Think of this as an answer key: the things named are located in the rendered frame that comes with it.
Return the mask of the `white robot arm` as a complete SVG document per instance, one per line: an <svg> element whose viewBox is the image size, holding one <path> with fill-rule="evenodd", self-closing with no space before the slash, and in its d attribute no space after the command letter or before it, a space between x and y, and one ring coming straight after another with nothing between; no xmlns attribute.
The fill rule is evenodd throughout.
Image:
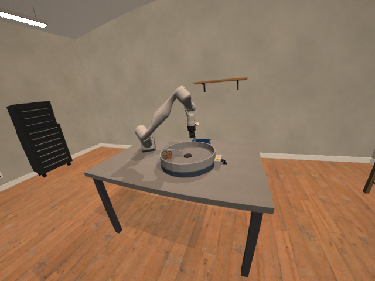
<svg viewBox="0 0 375 281"><path fill-rule="evenodd" d="M176 99L178 99L179 102L181 102L182 104L187 105L187 107L184 107L187 115L187 120L195 120L194 114L189 113L189 111L194 111L196 109L195 104L191 102L191 94L184 86L180 86L173 92L173 94L166 100L166 102L153 114L151 125L148 129L146 129L144 125L140 125L135 129L135 134L141 140L145 148L150 148L152 146L150 135L169 116L172 104Z"/></svg>

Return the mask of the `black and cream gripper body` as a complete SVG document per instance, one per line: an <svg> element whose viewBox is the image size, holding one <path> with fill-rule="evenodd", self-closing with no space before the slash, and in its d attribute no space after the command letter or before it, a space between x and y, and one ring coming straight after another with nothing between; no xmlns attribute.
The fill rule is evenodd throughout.
<svg viewBox="0 0 375 281"><path fill-rule="evenodd" d="M187 129L189 131L189 136L190 138L194 138L195 137L195 126L199 126L199 123L195 123L195 120L194 121L187 121Z"/></svg>

